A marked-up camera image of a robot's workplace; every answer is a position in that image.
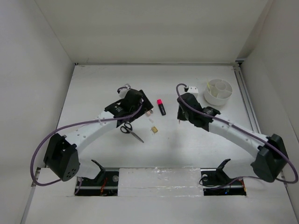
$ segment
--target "white table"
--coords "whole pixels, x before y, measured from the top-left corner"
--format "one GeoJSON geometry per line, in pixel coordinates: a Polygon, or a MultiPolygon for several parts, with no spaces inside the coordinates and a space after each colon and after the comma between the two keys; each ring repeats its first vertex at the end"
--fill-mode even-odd
{"type": "MultiPolygon", "coordinates": [[[[188,122],[178,124],[176,85],[183,82],[197,86],[198,101],[207,106],[202,92],[207,79],[214,78],[225,79],[233,87],[227,104],[215,108],[250,128],[232,66],[76,66],[59,126],[95,118],[105,106],[118,100],[116,89],[126,83],[144,90],[155,106],[149,117],[154,123],[146,116],[132,123],[144,144],[115,129],[82,154],[82,158],[95,159],[105,167],[124,168],[120,170],[118,197],[73,196],[75,180],[37,187],[26,223],[297,223],[280,182],[245,179],[247,197],[203,196],[197,168],[217,167],[226,158],[237,161],[250,157],[220,136],[188,122]],[[161,116],[156,106],[159,98],[166,116],[161,116]],[[156,134],[150,130],[153,125],[158,129],[156,134]]],[[[39,180],[52,179],[55,175],[42,169],[39,180]]]]}

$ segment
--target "white wall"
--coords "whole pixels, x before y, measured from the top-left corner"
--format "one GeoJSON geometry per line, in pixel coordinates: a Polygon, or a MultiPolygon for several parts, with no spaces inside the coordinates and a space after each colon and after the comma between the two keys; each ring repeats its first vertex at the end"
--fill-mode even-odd
{"type": "Polygon", "coordinates": [[[34,0],[0,1],[1,224],[20,223],[31,155],[57,125],[72,70],[34,0]]]}
{"type": "MultiPolygon", "coordinates": [[[[246,85],[265,134],[284,139],[288,155],[299,170],[299,1],[275,0],[267,15],[258,45],[242,65],[246,85]]],[[[289,167],[286,179],[294,176],[289,167]]],[[[288,192],[299,217],[299,183],[288,192]]]]}
{"type": "Polygon", "coordinates": [[[268,0],[36,0],[73,62],[230,63],[268,0]]]}

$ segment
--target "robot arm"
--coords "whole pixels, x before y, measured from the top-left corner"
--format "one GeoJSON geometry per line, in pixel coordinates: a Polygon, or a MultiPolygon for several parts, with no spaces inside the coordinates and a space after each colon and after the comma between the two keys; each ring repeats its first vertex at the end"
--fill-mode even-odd
{"type": "MultiPolygon", "coordinates": [[[[273,134],[271,137],[263,134],[255,133],[251,130],[241,127],[238,124],[233,124],[229,119],[225,118],[218,110],[212,107],[202,108],[200,103],[196,100],[196,97],[188,92],[188,88],[185,88],[185,94],[181,95],[177,99],[179,103],[178,119],[188,120],[196,127],[203,128],[208,132],[218,134],[227,140],[237,144],[244,150],[246,150],[255,160],[250,164],[254,173],[264,181],[275,181],[282,168],[285,166],[286,161],[271,150],[267,145],[264,145],[260,141],[257,141],[253,136],[256,136],[265,142],[275,146],[280,152],[287,156],[283,140],[280,136],[273,134]],[[193,109],[203,113],[199,114],[188,108],[182,100],[187,103],[193,109]],[[237,128],[241,128],[246,132],[249,132],[253,136],[240,132],[237,128]]],[[[230,161],[225,160],[222,165],[215,169],[215,175],[221,176],[219,179],[219,185],[226,184],[231,180],[224,172],[224,165],[230,161]]]]}
{"type": "Polygon", "coordinates": [[[64,182],[74,176],[101,181],[105,169],[97,161],[80,161],[82,151],[103,134],[124,122],[133,122],[152,108],[142,90],[126,90],[125,97],[107,106],[97,117],[98,120],[66,136],[54,134],[43,161],[64,182]]]}

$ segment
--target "scissors handle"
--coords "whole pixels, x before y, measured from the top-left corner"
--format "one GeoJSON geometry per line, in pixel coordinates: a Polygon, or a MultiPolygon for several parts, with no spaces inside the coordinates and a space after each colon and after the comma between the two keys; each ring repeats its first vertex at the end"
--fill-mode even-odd
{"type": "Polygon", "coordinates": [[[128,122],[124,123],[123,126],[121,126],[121,132],[122,133],[125,133],[125,134],[130,134],[132,131],[133,128],[132,128],[132,125],[128,122]]]}

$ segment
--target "metal strip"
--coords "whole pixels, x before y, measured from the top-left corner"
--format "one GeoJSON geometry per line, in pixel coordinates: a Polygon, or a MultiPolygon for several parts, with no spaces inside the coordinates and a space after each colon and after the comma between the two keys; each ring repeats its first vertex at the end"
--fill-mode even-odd
{"type": "Polygon", "coordinates": [[[247,111],[247,115],[252,127],[252,130],[254,132],[258,132],[261,133],[261,129],[258,125],[257,119],[256,119],[256,114],[254,113],[254,109],[247,91],[247,87],[243,78],[243,74],[241,72],[241,68],[239,66],[239,64],[234,63],[232,64],[233,68],[234,68],[234,72],[235,72],[235,77],[237,79],[238,85],[239,85],[239,89],[240,89],[240,93],[245,105],[245,109],[247,111]]]}

